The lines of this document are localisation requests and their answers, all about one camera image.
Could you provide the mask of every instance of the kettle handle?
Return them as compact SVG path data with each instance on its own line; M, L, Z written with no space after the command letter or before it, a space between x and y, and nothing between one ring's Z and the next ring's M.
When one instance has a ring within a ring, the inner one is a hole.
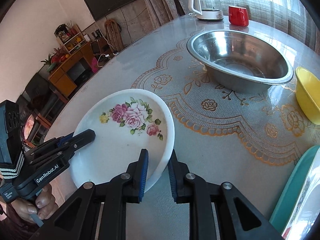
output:
M202 15L200 0L189 0L188 8L190 11Z

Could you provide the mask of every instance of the plate rim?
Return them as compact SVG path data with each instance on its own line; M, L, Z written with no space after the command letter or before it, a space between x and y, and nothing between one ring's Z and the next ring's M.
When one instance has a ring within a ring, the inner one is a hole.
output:
M145 192L147 192L159 180L164 169L167 167L167 164L170 160L170 157L171 157L171 154L173 151L174 139L175 139L174 122L173 122L173 117L172 117L171 111L170 111L169 107L167 106L167 104L158 95L156 95L155 93L153 93L149 90L144 90L144 89L125 89L125 90L120 90L118 92L112 93L112 94L106 96L105 98L101 99L97 103L95 103L89 109L89 111L82 117L81 121L78 123L73 136L79 134L79 131L78 131L79 126L81 125L82 122L84 122L83 120L86 118L86 116L90 115L91 112L93 112L97 106L102 104L104 101L109 100L110 98L113 98L113 97L116 97L116 96L119 96L122 94L130 93L130 91L132 91L132 90L135 90L135 91L138 90L138 93L154 100L159 105L161 110L163 111L164 117L166 120L166 124L167 124L167 140L166 140L166 146L164 148L164 153L158 163L158 166L156 167L156 169L154 170L154 172L152 173L150 178L147 179L147 181L146 181ZM74 177L73 172L71 172L70 174L71 174L71 178L73 180L73 177Z

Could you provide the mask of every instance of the stainless steel basin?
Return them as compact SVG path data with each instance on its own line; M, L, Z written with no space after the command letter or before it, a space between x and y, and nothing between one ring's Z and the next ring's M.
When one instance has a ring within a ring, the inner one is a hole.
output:
M288 83L293 69L267 42L238 31L207 31L191 37L189 53L207 66L217 82L237 92L262 93Z

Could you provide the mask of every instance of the green leaf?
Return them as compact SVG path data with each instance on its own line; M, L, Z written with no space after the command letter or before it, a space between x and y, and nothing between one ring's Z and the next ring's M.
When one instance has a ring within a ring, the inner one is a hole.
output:
M156 120L155 120L155 124L156 124L156 125L159 125L159 124L161 124L161 121L160 121L159 119L156 119Z

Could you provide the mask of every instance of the black and white strap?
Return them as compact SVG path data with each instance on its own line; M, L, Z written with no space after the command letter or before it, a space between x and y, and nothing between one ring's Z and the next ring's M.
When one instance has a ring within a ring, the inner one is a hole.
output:
M24 162L24 154L23 154L23 151L21 151L18 162L17 162L17 166L15 169L0 168L3 178L14 179L15 177L18 177L20 170L23 166L23 162Z

